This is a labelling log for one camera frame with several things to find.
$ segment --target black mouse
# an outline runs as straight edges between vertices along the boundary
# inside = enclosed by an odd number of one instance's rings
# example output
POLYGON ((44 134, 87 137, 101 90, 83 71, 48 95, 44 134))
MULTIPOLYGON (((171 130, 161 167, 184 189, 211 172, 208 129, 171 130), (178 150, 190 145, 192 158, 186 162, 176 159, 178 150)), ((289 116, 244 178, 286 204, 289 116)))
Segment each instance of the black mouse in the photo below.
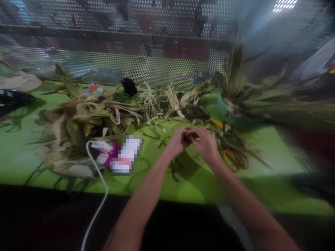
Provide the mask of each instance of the black mouse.
POLYGON ((0 117, 35 101, 35 97, 29 93, 0 89, 0 117))
POLYGON ((137 93, 137 88, 135 86, 135 83, 130 78, 124 78, 121 81, 123 89, 125 90, 125 93, 129 94, 130 96, 134 96, 137 93))

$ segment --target scissors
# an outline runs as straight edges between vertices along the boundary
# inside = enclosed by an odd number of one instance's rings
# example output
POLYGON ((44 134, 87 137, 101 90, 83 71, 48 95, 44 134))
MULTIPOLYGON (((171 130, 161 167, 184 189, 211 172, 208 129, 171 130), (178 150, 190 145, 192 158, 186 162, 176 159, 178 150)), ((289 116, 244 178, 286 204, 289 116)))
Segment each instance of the scissors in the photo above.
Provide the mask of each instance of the scissors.
POLYGON ((223 139, 223 137, 215 133, 215 136, 220 140, 220 144, 222 147, 222 153, 223 153, 223 160, 227 164, 227 166, 232 170, 233 172, 237 173, 241 171, 242 169, 248 169, 249 168, 249 160, 248 157, 240 150, 230 147, 226 141, 223 139))

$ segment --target forearm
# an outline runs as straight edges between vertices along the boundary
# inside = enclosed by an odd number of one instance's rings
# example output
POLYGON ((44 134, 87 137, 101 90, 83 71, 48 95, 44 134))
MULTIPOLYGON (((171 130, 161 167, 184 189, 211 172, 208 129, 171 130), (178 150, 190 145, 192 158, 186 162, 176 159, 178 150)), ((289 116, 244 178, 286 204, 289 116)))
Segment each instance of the forearm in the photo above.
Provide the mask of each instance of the forearm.
POLYGON ((271 213, 221 159, 213 163, 211 168, 222 181, 231 206, 247 229, 257 250, 268 250, 271 246, 272 250, 284 247, 299 250, 271 213))
POLYGON ((123 209, 117 229, 144 229, 161 193, 164 175, 171 158, 163 153, 123 209))
POLYGON ((143 230, 159 200, 164 175, 170 160, 171 157, 163 153, 156 161, 121 212, 106 241, 104 251, 138 250, 140 248, 143 230))

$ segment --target perforated metal sheet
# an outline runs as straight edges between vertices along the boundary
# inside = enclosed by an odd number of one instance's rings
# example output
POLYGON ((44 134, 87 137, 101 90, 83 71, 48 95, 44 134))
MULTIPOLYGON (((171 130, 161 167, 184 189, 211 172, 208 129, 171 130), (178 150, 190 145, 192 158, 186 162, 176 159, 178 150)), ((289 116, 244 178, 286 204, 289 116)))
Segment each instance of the perforated metal sheet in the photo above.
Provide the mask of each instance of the perforated metal sheet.
MULTIPOLYGON (((130 77, 187 89, 227 64, 238 38, 253 81, 290 67, 334 33, 321 0, 2 0, 0 52, 40 78, 59 79, 60 62, 81 82, 130 77)), ((13 72, 0 68, 0 74, 13 72)))

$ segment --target dark floor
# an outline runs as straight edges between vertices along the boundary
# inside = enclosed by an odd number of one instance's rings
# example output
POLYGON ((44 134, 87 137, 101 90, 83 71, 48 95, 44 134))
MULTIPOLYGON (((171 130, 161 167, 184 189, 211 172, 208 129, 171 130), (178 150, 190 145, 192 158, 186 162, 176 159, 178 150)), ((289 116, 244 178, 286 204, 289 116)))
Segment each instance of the dark floor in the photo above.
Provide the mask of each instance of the dark floor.
MULTIPOLYGON (((79 250, 103 195, 0 186, 1 250, 79 250)), ((86 250, 101 250, 128 197, 110 195, 89 235, 86 250)), ((334 221, 276 215, 304 250, 330 250, 334 221)), ((242 250, 238 237, 214 206, 159 201, 142 250, 242 250)))

